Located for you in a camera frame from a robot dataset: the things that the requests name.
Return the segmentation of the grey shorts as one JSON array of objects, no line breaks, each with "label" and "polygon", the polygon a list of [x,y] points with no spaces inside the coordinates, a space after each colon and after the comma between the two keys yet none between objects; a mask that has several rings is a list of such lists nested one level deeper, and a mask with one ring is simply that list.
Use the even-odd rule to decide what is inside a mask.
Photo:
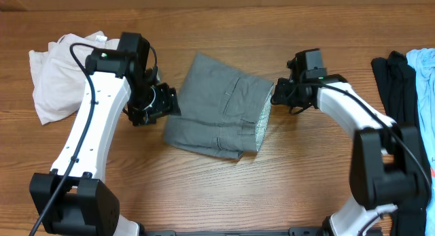
[{"label": "grey shorts", "polygon": [[258,152],[266,135],[274,84],[198,53],[168,117],[164,140],[218,158]]}]

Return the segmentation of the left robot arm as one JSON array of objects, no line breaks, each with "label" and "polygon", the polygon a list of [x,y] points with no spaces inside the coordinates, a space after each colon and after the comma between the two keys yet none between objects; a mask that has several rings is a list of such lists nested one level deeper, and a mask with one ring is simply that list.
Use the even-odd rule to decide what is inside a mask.
[{"label": "left robot arm", "polygon": [[180,114],[176,90],[147,67],[156,51],[138,33],[121,34],[115,50],[93,48],[80,69],[84,96],[67,142],[48,173],[35,173],[29,192],[39,214],[36,227],[54,235],[143,235],[142,224],[120,213],[105,185],[107,156],[117,123],[134,126]]}]

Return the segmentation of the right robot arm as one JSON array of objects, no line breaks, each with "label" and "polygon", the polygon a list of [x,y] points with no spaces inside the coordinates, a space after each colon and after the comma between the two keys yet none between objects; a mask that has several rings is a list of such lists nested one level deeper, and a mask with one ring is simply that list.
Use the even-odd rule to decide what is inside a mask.
[{"label": "right robot arm", "polygon": [[271,103],[319,109],[353,141],[348,201],[321,226],[292,227],[289,235],[381,235],[375,224],[386,215],[393,234],[424,235],[432,191],[417,127],[378,112],[343,76],[328,74],[318,48],[296,53],[287,67]]}]

